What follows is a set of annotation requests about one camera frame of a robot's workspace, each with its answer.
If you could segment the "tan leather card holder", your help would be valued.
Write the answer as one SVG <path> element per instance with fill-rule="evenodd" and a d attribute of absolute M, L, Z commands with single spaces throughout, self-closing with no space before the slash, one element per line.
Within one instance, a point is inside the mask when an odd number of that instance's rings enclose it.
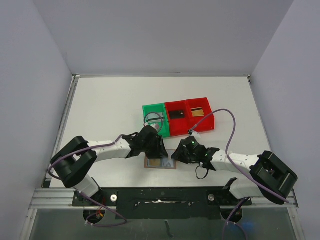
<path fill-rule="evenodd" d="M 144 168 L 146 169 L 164 169 L 164 170 L 176 170 L 177 162 L 171 158 L 172 154 L 175 152 L 173 149 L 168 149 L 168 157 L 149 159 L 145 157 Z"/>

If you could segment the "green plastic bin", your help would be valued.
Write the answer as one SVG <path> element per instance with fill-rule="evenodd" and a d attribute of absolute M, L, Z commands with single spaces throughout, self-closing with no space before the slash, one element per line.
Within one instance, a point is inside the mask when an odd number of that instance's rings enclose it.
<path fill-rule="evenodd" d="M 164 103 L 143 105 L 143 121 L 149 125 L 158 124 L 159 134 L 163 138 L 170 137 L 169 119 Z"/>

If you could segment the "red double plastic bin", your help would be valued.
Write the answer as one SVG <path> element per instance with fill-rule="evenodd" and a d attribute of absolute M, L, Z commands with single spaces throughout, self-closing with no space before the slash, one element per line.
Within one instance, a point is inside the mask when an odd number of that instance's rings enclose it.
<path fill-rule="evenodd" d="M 199 107 L 203 109 L 204 116 L 193 117 L 191 109 Z M 165 108 L 171 137 L 187 135 L 191 128 L 198 133 L 215 129 L 215 116 L 211 114 L 212 109 L 206 97 L 166 102 Z M 185 118 L 170 120 L 169 111 L 173 110 L 183 110 Z"/>

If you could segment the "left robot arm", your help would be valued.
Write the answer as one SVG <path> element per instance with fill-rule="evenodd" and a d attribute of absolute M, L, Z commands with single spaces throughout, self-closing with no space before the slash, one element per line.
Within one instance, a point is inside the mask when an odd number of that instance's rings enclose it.
<path fill-rule="evenodd" d="M 96 162 L 128 159 L 144 153 L 148 159 L 167 158 L 164 140 L 155 125 L 146 124 L 140 132 L 121 134 L 114 141 L 87 141 L 74 137 L 51 160 L 48 174 L 62 181 L 65 188 L 84 194 L 84 200 L 95 206 L 100 203 L 100 186 L 89 176 Z"/>

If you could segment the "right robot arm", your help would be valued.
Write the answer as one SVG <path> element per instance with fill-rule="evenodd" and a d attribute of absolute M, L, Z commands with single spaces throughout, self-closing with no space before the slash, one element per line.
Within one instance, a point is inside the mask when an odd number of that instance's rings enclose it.
<path fill-rule="evenodd" d="M 283 205 L 298 180 L 291 170 L 273 152 L 245 155 L 229 153 L 216 147 L 201 145 L 194 136 L 181 140 L 171 158 L 184 164 L 198 164 L 207 171 L 228 171 L 250 177 L 256 186 L 238 181 L 222 192 L 223 200 L 230 205 L 247 197 L 265 197 Z"/>

